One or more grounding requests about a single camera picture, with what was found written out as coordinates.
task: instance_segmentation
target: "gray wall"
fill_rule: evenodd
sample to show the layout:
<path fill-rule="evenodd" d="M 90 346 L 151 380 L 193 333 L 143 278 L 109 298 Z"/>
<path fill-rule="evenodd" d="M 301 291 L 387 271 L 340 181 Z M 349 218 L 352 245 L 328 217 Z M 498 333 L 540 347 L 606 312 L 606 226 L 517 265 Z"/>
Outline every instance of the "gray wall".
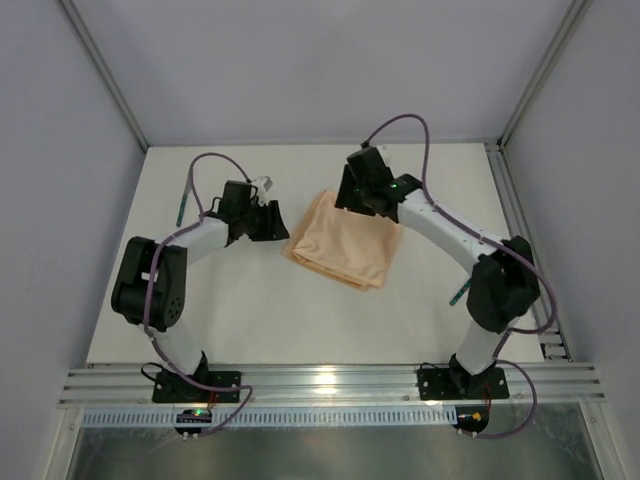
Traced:
<path fill-rule="evenodd" d="M 496 138 L 569 0 L 75 0 L 153 145 Z M 418 140 L 411 122 L 385 132 Z"/>
<path fill-rule="evenodd" d="M 598 367 L 636 459 L 639 25 L 637 0 L 595 0 L 508 146 L 572 351 Z"/>
<path fill-rule="evenodd" d="M 84 358 L 142 165 L 55 2 L 0 5 L 0 465 L 28 479 Z"/>

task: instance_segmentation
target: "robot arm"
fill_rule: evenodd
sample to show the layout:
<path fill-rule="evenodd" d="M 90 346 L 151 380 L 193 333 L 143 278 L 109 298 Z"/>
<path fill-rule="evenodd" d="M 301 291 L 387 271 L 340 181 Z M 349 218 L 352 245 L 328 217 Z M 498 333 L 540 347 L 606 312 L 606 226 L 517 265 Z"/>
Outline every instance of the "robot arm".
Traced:
<path fill-rule="evenodd" d="M 336 200 L 337 208 L 363 215 L 381 215 L 417 231 L 447 252 L 471 276 L 467 308 L 473 322 L 459 350 L 451 357 L 450 377 L 462 396 L 477 394 L 495 365 L 494 352 L 507 328 L 539 297 L 537 279 L 510 256 L 464 232 L 427 202 L 422 183 L 405 174 L 394 178 L 378 147 L 364 144 L 347 158 Z M 442 204 L 459 222 L 471 222 Z M 533 261 L 521 237 L 483 237 Z"/>
<path fill-rule="evenodd" d="M 217 211 L 212 205 L 197 227 L 177 237 L 160 253 L 149 328 L 164 355 L 198 383 L 211 385 L 206 355 L 185 323 L 179 321 L 185 303 L 187 269 L 245 234 L 254 242 L 289 238 L 278 202 L 270 201 L 267 196 L 271 185 L 269 177 L 260 177 L 251 183 L 228 181 Z M 160 242 L 142 237 L 129 240 L 111 296 L 113 310 L 140 328 L 143 328 L 151 261 Z M 162 372 L 162 378 L 157 381 L 163 384 L 163 390 L 175 392 L 171 397 L 175 401 L 191 400 L 202 393 L 169 371 Z"/>

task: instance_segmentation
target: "white table surface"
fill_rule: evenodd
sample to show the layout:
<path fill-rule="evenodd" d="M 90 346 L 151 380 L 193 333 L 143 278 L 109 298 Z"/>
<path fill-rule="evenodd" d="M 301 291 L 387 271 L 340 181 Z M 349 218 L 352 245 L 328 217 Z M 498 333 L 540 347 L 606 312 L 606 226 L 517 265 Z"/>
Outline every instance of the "white table surface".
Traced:
<path fill-rule="evenodd" d="M 420 174 L 422 145 L 387 145 L 394 175 Z M 91 363 L 157 360 L 148 339 L 110 307 L 117 266 L 132 236 L 164 238 L 175 230 L 188 165 L 205 151 L 236 159 L 251 178 L 269 175 L 291 231 L 313 198 L 337 190 L 347 155 L 357 145 L 289 145 L 151 148 L 142 170 L 109 287 L 88 355 Z M 227 162 L 202 159 L 196 186 L 205 206 L 226 180 L 240 179 Z M 428 184 L 436 197 L 497 234 L 506 223 L 482 144 L 431 147 Z M 196 218 L 193 197 L 185 224 Z M 466 295 L 449 300 L 467 280 L 450 257 L 405 229 L 381 289 L 361 292 L 311 272 L 280 254 L 283 242 L 243 238 L 193 265 L 187 274 L 182 320 L 216 363 L 447 362 L 471 317 Z M 520 327 L 534 325 L 530 314 Z M 542 361 L 536 336 L 513 335 L 502 358 Z"/>

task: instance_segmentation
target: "black mounting plate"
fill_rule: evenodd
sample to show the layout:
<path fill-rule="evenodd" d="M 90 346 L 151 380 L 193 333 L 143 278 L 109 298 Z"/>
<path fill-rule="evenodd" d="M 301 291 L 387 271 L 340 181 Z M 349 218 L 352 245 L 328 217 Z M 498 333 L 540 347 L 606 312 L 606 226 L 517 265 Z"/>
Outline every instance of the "black mounting plate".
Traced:
<path fill-rule="evenodd" d="M 162 370 L 156 375 L 156 383 L 153 388 L 153 403 L 210 403 L 211 392 L 201 390 L 188 385 L 185 390 L 184 381 L 176 378 L 175 373 Z M 211 387 L 238 387 L 242 385 L 242 373 L 240 372 L 207 372 L 206 385 Z M 215 403 L 240 403 L 240 392 L 225 392 L 215 394 Z"/>
<path fill-rule="evenodd" d="M 420 367 L 416 372 L 418 376 L 418 391 L 420 400 L 483 400 L 483 392 L 476 395 L 462 396 L 449 379 L 447 367 Z M 509 387 L 504 376 L 504 370 L 493 368 L 486 381 L 494 400 L 509 398 Z"/>

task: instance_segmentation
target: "peach cloth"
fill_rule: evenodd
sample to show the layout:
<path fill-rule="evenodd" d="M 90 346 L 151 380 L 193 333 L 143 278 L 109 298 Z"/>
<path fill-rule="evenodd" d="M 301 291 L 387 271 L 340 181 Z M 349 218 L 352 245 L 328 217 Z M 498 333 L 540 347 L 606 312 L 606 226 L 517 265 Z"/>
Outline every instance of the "peach cloth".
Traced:
<path fill-rule="evenodd" d="M 282 254 L 314 272 L 367 290 L 384 284 L 402 227 L 334 207 L 336 192 L 318 195 Z"/>

